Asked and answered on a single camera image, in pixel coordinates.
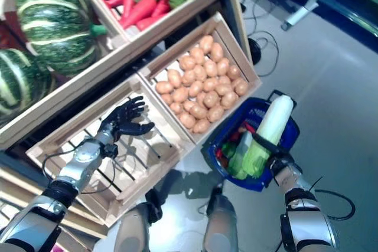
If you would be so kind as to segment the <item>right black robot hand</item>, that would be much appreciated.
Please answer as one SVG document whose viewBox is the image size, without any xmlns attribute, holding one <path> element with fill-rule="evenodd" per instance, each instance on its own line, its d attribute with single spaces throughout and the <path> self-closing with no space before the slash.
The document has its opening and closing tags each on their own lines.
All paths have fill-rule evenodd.
<svg viewBox="0 0 378 252">
<path fill-rule="evenodd" d="M 283 170 L 286 166 L 294 164 L 295 161 L 290 153 L 288 152 L 278 152 L 270 156 L 267 161 L 267 167 L 269 168 L 271 174 L 276 176 Z"/>
</svg>

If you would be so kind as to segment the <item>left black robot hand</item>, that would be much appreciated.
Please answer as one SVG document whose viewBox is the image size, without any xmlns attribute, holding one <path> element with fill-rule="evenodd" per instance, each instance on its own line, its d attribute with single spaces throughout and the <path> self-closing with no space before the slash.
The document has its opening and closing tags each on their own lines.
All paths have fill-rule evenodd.
<svg viewBox="0 0 378 252">
<path fill-rule="evenodd" d="M 141 117 L 145 102 L 143 96 L 137 96 L 116 107 L 100 124 L 99 131 L 106 132 L 117 142 L 122 135 L 141 136 L 155 126 L 154 122 L 139 124 L 133 119 Z"/>
</svg>

